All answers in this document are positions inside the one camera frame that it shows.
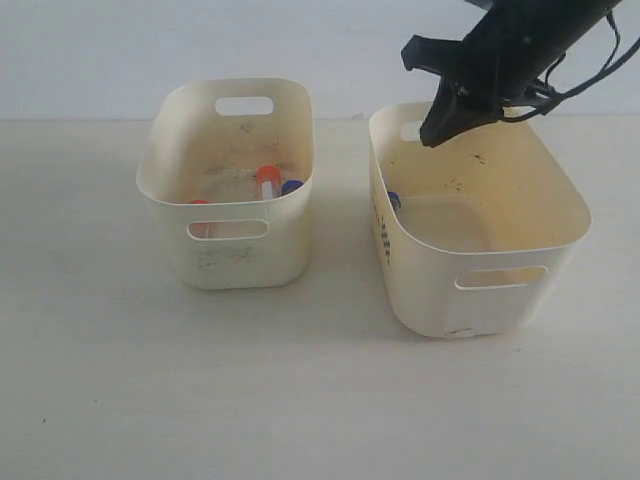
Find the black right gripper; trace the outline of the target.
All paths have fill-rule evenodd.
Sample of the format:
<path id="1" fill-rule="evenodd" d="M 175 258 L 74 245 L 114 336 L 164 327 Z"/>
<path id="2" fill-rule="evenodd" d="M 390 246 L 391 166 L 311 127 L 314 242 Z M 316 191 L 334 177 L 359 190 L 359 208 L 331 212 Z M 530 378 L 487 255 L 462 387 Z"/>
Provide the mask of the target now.
<path id="1" fill-rule="evenodd" d="M 439 76 L 434 101 L 419 129 L 435 148 L 497 123 L 509 107 L 546 114 L 604 80 L 625 62 L 612 54 L 596 75 L 561 92 L 549 83 L 567 51 L 601 20 L 614 1 L 482 1 L 485 14 L 460 40 L 413 36 L 401 51 L 408 71 Z"/>

